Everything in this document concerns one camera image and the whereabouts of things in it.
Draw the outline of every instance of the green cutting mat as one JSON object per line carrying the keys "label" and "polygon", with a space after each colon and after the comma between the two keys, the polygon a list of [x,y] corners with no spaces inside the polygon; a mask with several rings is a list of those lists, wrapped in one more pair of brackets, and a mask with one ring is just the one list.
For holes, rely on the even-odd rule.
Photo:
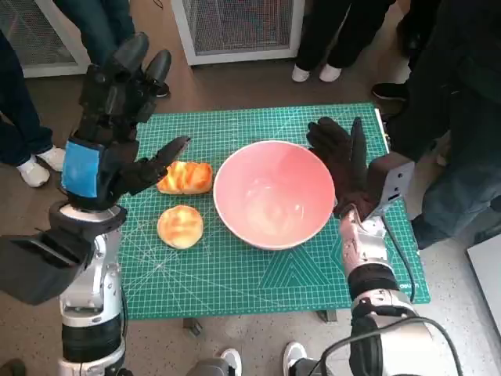
{"label": "green cutting mat", "polygon": [[[139,127],[140,157],[150,157],[176,136],[193,141],[184,161],[206,161],[214,172],[234,151],[263,139],[306,145],[310,121],[322,116],[350,129],[362,118],[368,161],[385,153],[384,139],[371,104],[268,108],[153,115]],[[157,236],[157,220],[167,208],[187,204],[204,217],[204,236],[186,251],[166,246]],[[339,225],[331,219],[313,239],[289,251],[261,251],[233,236],[214,208],[212,194],[170,196],[152,187],[121,205],[128,209],[120,249],[124,288],[132,319],[198,317],[348,308],[351,301],[341,264]],[[388,221],[403,246],[416,277],[416,302],[429,302],[404,204]],[[409,292],[404,266],[387,240],[401,287]]]}

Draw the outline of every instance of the bread roll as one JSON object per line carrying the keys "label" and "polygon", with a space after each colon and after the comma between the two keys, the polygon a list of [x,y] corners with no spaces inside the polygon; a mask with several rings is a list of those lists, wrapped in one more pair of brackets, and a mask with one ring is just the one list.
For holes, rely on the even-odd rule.
{"label": "bread roll", "polygon": [[162,213],[158,219],[157,232],[169,247],[186,249],[202,237],[204,221],[195,208],[178,205]]}
{"label": "bread roll", "polygon": [[212,167],[208,163],[173,162],[167,175],[157,183],[160,193],[198,194],[212,187]]}

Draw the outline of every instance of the black cable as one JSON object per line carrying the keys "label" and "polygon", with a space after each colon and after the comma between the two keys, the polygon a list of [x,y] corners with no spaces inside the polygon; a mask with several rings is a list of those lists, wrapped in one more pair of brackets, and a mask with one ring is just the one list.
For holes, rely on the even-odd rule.
{"label": "black cable", "polygon": [[393,234],[393,230],[388,225],[388,222],[386,220],[386,216],[382,215],[381,219],[383,220],[384,227],[386,227],[386,231],[388,232],[388,235],[391,238],[391,242],[395,246],[395,249],[397,250],[398,255],[402,259],[402,262],[404,263],[404,266],[407,269],[407,274],[409,274],[409,279],[410,279],[410,301],[414,302],[414,297],[416,296],[416,283],[414,282],[413,270],[411,269],[411,266],[409,264],[409,260],[404,255],[404,251],[400,248],[400,243],[397,241],[397,238]]}
{"label": "black cable", "polygon": [[127,296],[125,295],[125,290],[122,287],[122,315],[124,316],[124,323],[122,325],[122,336],[127,337],[127,329],[128,329],[128,307],[127,307]]}
{"label": "black cable", "polygon": [[386,325],[384,327],[380,327],[376,330],[373,331],[368,331],[367,333],[362,333],[362,334],[357,334],[357,335],[351,335],[347,338],[341,339],[340,341],[334,343],[330,347],[328,347],[323,353],[322,356],[320,357],[320,360],[316,363],[316,365],[312,368],[308,376],[312,376],[312,374],[316,371],[318,366],[320,365],[320,371],[322,373],[322,376],[327,376],[327,357],[334,351],[340,349],[341,347],[345,345],[349,345],[352,342],[356,341],[361,341],[363,339],[366,339],[368,337],[373,337],[375,335],[381,335],[383,333],[387,333],[389,331],[394,331],[400,327],[404,327],[405,325],[409,324],[415,324],[415,323],[426,323],[433,325],[442,333],[444,336],[445,340],[447,341],[447,344],[449,345],[449,348],[451,349],[452,357],[454,358],[454,364],[456,365],[456,371],[458,376],[463,376],[463,370],[461,369],[461,362],[460,362],[460,357],[457,354],[456,347],[454,346],[454,343],[452,342],[452,339],[450,338],[449,334],[447,331],[444,329],[442,325],[437,323],[435,320],[428,319],[427,317],[407,317],[405,319],[399,320],[394,322],[393,324]]}

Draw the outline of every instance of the hand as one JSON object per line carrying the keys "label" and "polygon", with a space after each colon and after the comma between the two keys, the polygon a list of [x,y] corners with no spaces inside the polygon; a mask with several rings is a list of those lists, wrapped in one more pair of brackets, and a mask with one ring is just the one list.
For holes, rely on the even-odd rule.
{"label": "hand", "polygon": [[335,214],[347,204],[366,206],[366,136],[362,120],[356,117],[348,134],[330,117],[308,124],[310,149],[329,169],[336,189]]}

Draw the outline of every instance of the blue tape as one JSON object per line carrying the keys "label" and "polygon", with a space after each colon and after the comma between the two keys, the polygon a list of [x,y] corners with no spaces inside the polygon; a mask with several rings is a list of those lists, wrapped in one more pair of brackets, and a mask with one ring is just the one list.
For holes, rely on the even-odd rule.
{"label": "blue tape", "polygon": [[78,196],[97,197],[99,150],[68,141],[61,185]]}

